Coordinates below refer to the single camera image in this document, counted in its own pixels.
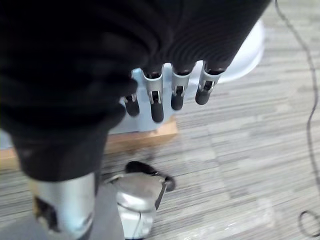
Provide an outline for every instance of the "robotic hand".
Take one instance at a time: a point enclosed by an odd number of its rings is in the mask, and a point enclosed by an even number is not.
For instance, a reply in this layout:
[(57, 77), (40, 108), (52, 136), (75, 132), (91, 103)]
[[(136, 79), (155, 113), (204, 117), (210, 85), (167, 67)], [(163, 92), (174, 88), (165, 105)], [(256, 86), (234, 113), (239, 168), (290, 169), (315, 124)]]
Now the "robotic hand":
[(161, 122), (162, 65), (172, 64), (171, 106), (180, 110), (203, 60), (195, 101), (205, 104), (269, 1), (1, 2), (1, 127), (38, 221), (59, 236), (88, 236), (107, 134), (125, 114), (120, 99), (131, 116), (141, 111), (128, 73), (142, 69)]

